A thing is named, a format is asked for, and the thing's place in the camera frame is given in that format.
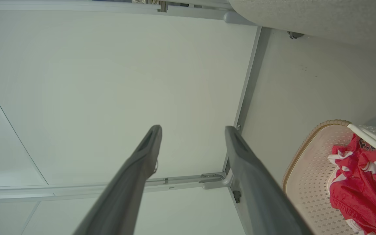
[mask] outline basket rim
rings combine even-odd
[[[341,126],[348,126],[352,122],[340,120],[340,119],[333,119],[328,120],[325,122],[320,123],[317,125],[307,136],[307,138],[304,140],[304,142],[301,144],[301,146],[298,148],[297,152],[295,153],[294,157],[292,158],[290,164],[288,165],[287,170],[285,171],[284,177],[282,178],[282,190],[285,194],[287,194],[287,181],[288,178],[291,175],[292,170],[294,169],[295,164],[297,164],[298,159],[300,156],[304,153],[304,150],[306,150],[307,146],[310,144],[310,142],[314,139],[314,137],[324,128],[331,126],[331,125],[341,125]]]

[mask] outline red fabric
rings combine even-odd
[[[333,146],[340,170],[330,186],[330,203],[345,219],[353,219],[365,232],[376,233],[376,149],[354,134],[348,146]]]

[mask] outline gray floor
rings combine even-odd
[[[291,40],[264,29],[264,49],[243,137],[281,185],[289,162],[310,131],[330,119],[376,126],[376,52],[316,37]],[[234,182],[233,189],[241,189]],[[246,198],[238,204],[248,234]]]

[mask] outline laundry basket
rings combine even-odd
[[[336,166],[327,158],[334,145],[348,145],[354,133],[376,148],[376,127],[323,122],[300,146],[284,175],[284,192],[316,235],[354,233],[340,211],[331,207],[328,181]]]

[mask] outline perforated basket wall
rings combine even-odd
[[[328,180],[336,168],[328,159],[333,145],[347,145],[350,122],[332,120],[317,126],[304,141],[284,177],[284,191],[317,235],[353,234],[339,210],[330,205]],[[376,127],[363,128],[376,134]]]

